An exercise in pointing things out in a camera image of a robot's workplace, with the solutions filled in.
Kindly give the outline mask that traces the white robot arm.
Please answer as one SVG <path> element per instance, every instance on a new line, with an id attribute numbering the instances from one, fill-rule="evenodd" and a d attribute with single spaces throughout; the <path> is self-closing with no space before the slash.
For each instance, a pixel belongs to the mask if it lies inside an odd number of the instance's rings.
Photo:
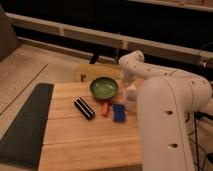
<path id="1" fill-rule="evenodd" d="M 119 59 L 124 80 L 144 79 L 137 93 L 143 171 L 195 171 L 185 115 L 211 100 L 209 81 L 177 68 L 145 62 L 137 50 Z"/>

